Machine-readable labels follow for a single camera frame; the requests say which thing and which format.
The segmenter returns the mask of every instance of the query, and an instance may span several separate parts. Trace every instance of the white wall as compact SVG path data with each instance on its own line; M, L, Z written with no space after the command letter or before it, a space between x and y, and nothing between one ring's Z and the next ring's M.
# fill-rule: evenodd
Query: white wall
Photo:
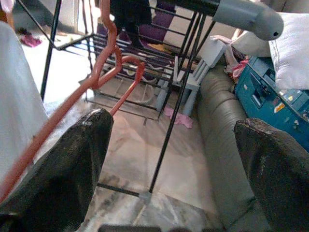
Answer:
M287 0L283 11L291 13L309 13L309 0Z
M54 14L56 7L55 0L40 0L40 1L52 14ZM77 7L78 7L77 0L62 0L59 21L64 25L76 28Z

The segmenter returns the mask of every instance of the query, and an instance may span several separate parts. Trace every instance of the white pillow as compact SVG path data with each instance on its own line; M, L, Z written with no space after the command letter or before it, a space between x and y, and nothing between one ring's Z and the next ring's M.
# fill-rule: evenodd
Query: white pillow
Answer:
M309 14L280 13L282 35L269 42L280 89L309 89Z

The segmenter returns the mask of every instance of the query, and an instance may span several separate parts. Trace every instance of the white tile floor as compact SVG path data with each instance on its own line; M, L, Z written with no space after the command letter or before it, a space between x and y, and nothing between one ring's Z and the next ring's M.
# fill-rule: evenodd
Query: white tile floor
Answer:
M38 88L41 87L47 47L47 40L43 40L43 43L36 48L23 47ZM87 58L67 52L53 51L44 101L48 114L51 114L57 105L79 86L78 81L84 79L88 72ZM104 104L113 102L102 97L95 97L94 99ZM175 102L175 97L172 96L170 102ZM98 105L80 100L59 124L52 137L49 138L45 150L51 147L61 134L76 122L80 115L89 109L98 107ZM158 207L164 208L166 204L152 205L151 207L148 204L148 208L140 207L141 205L136 199L120 197L122 199L122 203L119 202L118 204L120 209L116 211L105 210L104 214L101 213L100 216L102 208L90 206L89 210L92 213L88 212L86 221L79 231L91 231L88 229L94 227L90 225L113 221L118 224L122 222L123 224L139 224L138 222L140 222L141 225L158 225L164 230L173 226L186 226L193 231L200 231L205 226L220 227L220 222L217 219L218 213L212 197L207 163L203 156L203 146L197 119L193 118L193 120L192 129L187 129L182 125L174 126L154 189L153 199L156 201L156 199L168 198L169 204L178 204L180 209L185 210L188 207L194 209L193 211L198 211L197 215L200 215L195 217L196 220L194 219L189 224L185 224L180 221L177 222L174 217L169 219L167 223L163 213L157 215L156 220L150 220L149 218L154 217L151 212L157 212ZM118 112L114 116L109 150L103 165L103 171L106 174L128 181L132 188L138 191L146 191L150 186L169 125L169 118L162 115L159 121L147 120L146 125L143 125L143 123L144 118L124 112ZM111 194L111 191L97 189L96 193L91 205L103 202L105 197L108 198L108 194ZM134 204L134 201L139 205L138 212L142 215L142 218L137 220L137 215L131 215L130 213L125 213L126 216L122 215L122 217L126 218L119 218L119 213L126 210L128 203ZM190 226L199 223L201 226Z

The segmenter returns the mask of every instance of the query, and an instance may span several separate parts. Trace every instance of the black metal rod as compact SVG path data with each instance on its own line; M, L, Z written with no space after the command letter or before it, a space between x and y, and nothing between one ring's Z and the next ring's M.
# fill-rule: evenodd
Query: black metal rod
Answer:
M168 93L164 99L164 102L163 102L163 106L162 106L162 110L160 111L160 115L161 116L161 113L163 112L163 110L165 109L165 106L167 105L168 101L169 101L169 97L170 95L172 94L172 83L169 82L168 83Z
M97 43L98 41L100 41L101 45L106 45L106 43L103 43L103 41L107 41L106 39L104 38L100 38L100 37L97 37L97 36L94 36L94 40L95 42ZM123 43L119 43L117 42L117 45L120 47L120 49L123 48L124 51L126 52L129 52L130 53L130 50L127 50L126 48L128 48L128 45L126 44L123 44ZM144 54L147 54L148 56L154 56L156 58L161 58L161 59L165 59L165 60L168 60L168 61L174 61L174 57L171 56L171 55L168 55L170 57L167 57L167 56L162 56L162 55L158 55L158 54L161 54L161 53L156 53L155 51L152 51L152 50L149 50L149 51L146 51L146 50L141 50L141 49L138 49L138 48L134 48L137 52L141 52L141 53L144 53Z
M172 130L173 130L173 127L174 127L176 116L177 116L177 113L179 111L179 107L180 107L180 104L181 104L181 101L182 101L182 98L183 98L185 86L186 86L186 83L187 83L188 78L189 78L189 73L190 73L192 64L194 62L193 57L195 56L196 51L197 51L197 46L198 46L198 42L199 42L202 30L203 30L205 19L206 19L206 15L203 15L201 23L199 25L198 32L197 32L197 37L195 39L193 49L192 49L192 52L191 52L191 55L190 55L189 64L187 65L187 70L186 70L186 73L185 73L185 79L184 79L183 85L181 87L180 93L178 95L178 99L177 99L177 102L176 102L174 113L173 113L172 119L170 121L169 128L168 128L168 131L167 131L167 134L166 134L163 146L162 146L161 154L160 154L160 157L159 157L156 169L155 169L155 173L154 173L154 176L153 176L153 179L152 179L152 182L151 182L151 186L149 188L150 193L152 193L153 190L154 190L155 183L156 183L156 180L158 178L158 174L159 174L159 171L160 171L160 168L161 168L161 165L162 165L162 161L163 161L163 158L164 158L164 155L165 155L165 151L166 151L166 148L168 147L169 138L171 136L171 133L172 133Z
M131 195L131 196L134 196L134 197L140 197L140 194L138 192L133 192L133 191L130 191L130 190L127 190L127 189L118 188L118 187L114 187L114 186L106 185L106 184L102 184L102 183L97 183L97 186L104 188L104 189L109 189L109 190L113 190L113 191L116 191L116 192L128 194L128 195Z
M78 55L78 56L84 57L84 55L79 54L79 53L76 53L76 52L73 52L73 51L69 51L69 50L63 50L63 51L72 53L72 54L74 54L74 55Z
M50 61L51 61L51 58L52 58L52 53L53 53L53 48L54 48L53 43L55 41L55 36L56 36L56 31L57 31L57 26L58 26L61 2L62 2L62 0L57 0L57 2L56 2L52 31L51 31L51 34L50 34L51 41L49 42L49 46L48 46L48 51L47 51L47 56L46 56L46 64L45 64L43 81L42 81L42 86L41 86L42 101L44 101L44 96L45 96L45 91L46 91L47 77L48 77Z
M116 75L116 77L126 78L126 79L130 79L130 80L132 80L132 81L135 80L135 77L129 76L129 75L126 75L126 74L123 74L123 73L118 73L118 74ZM140 83L143 83L143 84L146 84L146 85L150 85L150 86L153 86L153 87L155 87L155 88L161 88L160 85L157 85L157 84L151 83L151 82L147 82L147 81L143 81L143 80L140 80Z
M103 49L104 49L104 46L106 45L105 43L100 42L100 41L94 41L94 44L102 45L102 46L91 45L92 47L97 48L97 49L100 49L100 50L103 50ZM124 53L130 53L130 52L126 51L126 50L123 49L123 48L120 48L120 51L122 51L122 52L124 52ZM171 71L174 70L174 69L171 68L171 67L166 67L166 66L158 65L158 60L156 60L156 59L154 59L154 58L149 58L149 57L141 56L141 55L139 55L139 54L134 54L134 53L133 53L132 55L140 57L140 59L141 59L142 61L146 62L147 64L152 64L152 65L155 65L155 66L157 66L157 67L159 67L159 68L169 69L169 70L171 70Z
M197 30L197 28L198 28L198 25L199 25L200 21L201 21L201 16L202 16L202 14L199 14L199 15L198 15L197 20L196 20L196 22L195 22L195 25L194 25L194 27L193 27L193 30L192 30L192 32L191 32L189 41L188 41L187 46L186 46L186 48L185 48L184 54L183 54L182 57L180 58L181 60L180 60L179 66L178 66L178 74L179 74L180 68L183 66L184 60L186 59L187 54L188 54L188 52L189 52L191 43L192 43L192 41L193 41L193 39L194 39L194 36L195 36L195 32L196 32L196 30Z
M65 43L64 45L61 45L61 46L57 47L57 50L61 51L61 50L64 50L64 49L74 45L74 44L80 44L81 41L83 41L85 39L88 39L88 38L91 38L91 37L92 37L92 35L85 35L85 36L83 36L83 37L81 37L79 39L73 40L73 41L71 41L69 43Z
M54 48L56 48L54 42L49 38L49 36L46 34L42 26L39 24L39 22L32 16L31 12L24 5L24 3L21 0L17 0L17 2L21 5L21 7L24 9L27 15L31 18L31 20L35 23L35 25L39 28L39 30L43 33L43 35L48 39L48 41L54 46Z
M100 39L102 41L107 40L107 36L102 35L102 34L95 34L94 38ZM123 41L123 40L116 40L116 42L117 42L117 45L122 46L122 47L123 46L128 47L129 45L131 45L131 43L129 43L127 41ZM148 53L148 54L151 54L151 55L156 55L157 57L169 59L171 61L174 61L174 59L175 59L175 57L172 56L172 55L162 53L162 52L159 52L159 51L155 51L155 50L151 50L151 49L147 49L145 47L143 49L135 47L134 49L137 50L137 51L140 51L140 52Z
M211 33L211 30L213 29L213 27L214 27L215 24L216 24L215 21L212 21L212 22L211 22L211 24L210 24L210 26L209 26L209 28L208 28L206 34L204 35L204 38L202 39L200 45L199 45L198 48L197 48L197 54L200 52L202 46L204 45L204 42L207 40L207 38L208 38L209 34Z
M90 8L90 20L91 20L91 30L92 30L91 34L93 35L95 33L95 28L94 28L93 15L92 15L92 4L91 4L90 0L88 2L89 2L89 8ZM91 51L89 50L88 52L89 52L89 55L90 55L90 69L91 69L91 72L92 72L93 65L92 65L92 59L91 59Z
M161 9L161 8L158 8L158 7L146 6L146 5L142 4L142 3L136 2L136 1L134 1L134 0L127 0L127 1L131 1L131 2L133 2L134 4L141 5L141 6L145 7L145 8L154 9L154 10L156 10L156 11L160 11L160 12L166 13L166 14L168 14L168 15L172 15L172 16L176 16L176 17L179 17L179 18L183 18L183 19L190 20L190 18L188 18L188 17L182 16L182 15L180 15L180 14L176 14L176 13L173 13L173 12L171 12L171 11L167 11L167 10L164 10L164 9Z
M84 51L87 51L86 48L82 48L82 47L79 47L79 46L76 46L76 45L73 45L72 47L77 48L77 49L81 49L81 50L84 50ZM100 52L98 52L98 51L91 51L91 52L92 52L92 53L95 53L95 54L100 54ZM115 61L114 61L114 60L111 60L111 59L106 60L105 63L111 64L111 65L115 65ZM134 72L136 72L136 70L137 70L137 69L131 68L131 67L129 67L128 65L125 65L125 64L123 65L123 67L124 67L125 69L131 70L131 71L134 71ZM159 70L154 70L154 69L152 69L152 68L150 68L150 67L146 67L146 69L152 70L152 71L155 71L155 72L158 72L158 73L164 73L164 74L169 75L169 76L172 75L172 74L167 73L167 72L163 72L163 71L159 71ZM172 81L173 81L171 78L159 76L159 75L153 74L153 73L151 73L151 72L147 72L147 70L146 70L146 73L147 73L149 76L153 77L153 78L165 80L165 81L168 81L168 82L172 82Z
M95 33L95 28L94 28L94 23L93 23L93 15L92 15L92 4L91 4L91 1L89 0L89 8L90 8L90 20L91 20L91 34L94 34Z
M163 44L163 45L167 45L167 46L170 46L170 47L175 47L175 48L177 48L177 49L180 49L180 47L178 47L178 46L172 45L172 44L170 44L170 43L162 42L161 40L156 40L156 39L151 38L151 37L149 37L149 36L138 35L138 34L135 34L135 33L132 33L132 32L128 32L128 31L126 31L126 33L129 34L129 35L137 35L137 36L139 36L140 38L144 38L144 39L147 39L147 40L149 40L149 41L153 41L153 42L156 42L156 43L159 43L159 44Z
M108 107L108 108L113 108L113 106L105 105L105 104L102 104L102 103L99 103L99 102L96 102L96 101L92 101L92 100L89 100L89 99L86 99L86 101L90 102L90 103L93 103L93 104L100 105L100 106L104 106L104 107ZM130 112L130 111L126 111L126 110L122 110L122 109L119 109L118 111L125 112L127 114L135 115L135 116L138 116L138 117L150 119L150 120L153 120L153 121L157 121L159 119L159 117L158 118L146 117L144 115L139 115L139 114L136 114L136 113L133 113L133 112Z
M150 25L153 26L153 27L155 27L155 28L160 28L160 29L163 29L163 30L167 30L167 31L170 31L170 32L173 32L173 33L176 33L176 34L185 36L184 33L181 33L181 32L179 32L179 31L172 30L172 29L169 29L169 28L166 28L166 27L163 27L163 26L154 24L154 23L151 23Z
M187 8L192 11L198 11L205 15L214 16L220 0L166 0L177 6Z
M114 99L117 99L117 100L120 99L119 97L116 97L116 96L113 96L113 95L110 95L110 94L107 94L107 93L100 92L100 94L102 94L102 95L104 95L106 97L109 97L109 98L114 98ZM137 103L137 102L130 101L130 100L126 100L126 102L128 102L130 104L133 104L133 105L143 106L143 107L151 109L151 110L156 110L155 107L149 106L149 105L145 105L145 104L142 104L142 103Z
M197 17L197 12L194 12L193 15L192 15L192 18L190 20L189 26L187 28L187 32L185 33L185 37L183 39L182 47L181 47L181 49L179 51L179 54L178 54L179 58L181 58L182 55L183 55L184 47L185 47L185 45L187 43L188 37L190 35L191 28L193 26L193 23L194 23L194 20L195 20L196 17Z
M86 12L85 12L85 0L82 0L82 8L83 8L83 22L84 22L84 27L85 27L85 34L88 34L88 28L87 28L87 19L86 19ZM89 38L86 39L87 41L87 50L88 50L88 60L90 64L90 70L92 71L93 66L91 62L91 50L90 50L90 40Z

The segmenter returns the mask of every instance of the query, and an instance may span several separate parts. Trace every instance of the white plastic stool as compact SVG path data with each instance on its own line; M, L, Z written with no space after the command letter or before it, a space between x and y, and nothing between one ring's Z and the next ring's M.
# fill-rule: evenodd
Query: white plastic stool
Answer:
M197 97L198 90L200 88L200 83L208 72L209 68L213 68L220 57L223 55L226 49L225 43L216 40L213 41L208 38L205 41L204 49L201 51L201 61L198 63L197 68L192 74L189 74L187 84L185 86L186 91L191 90L191 93L185 103L183 114L190 116L194 102ZM180 85L180 81L184 75L184 71L180 71L177 77L177 84Z

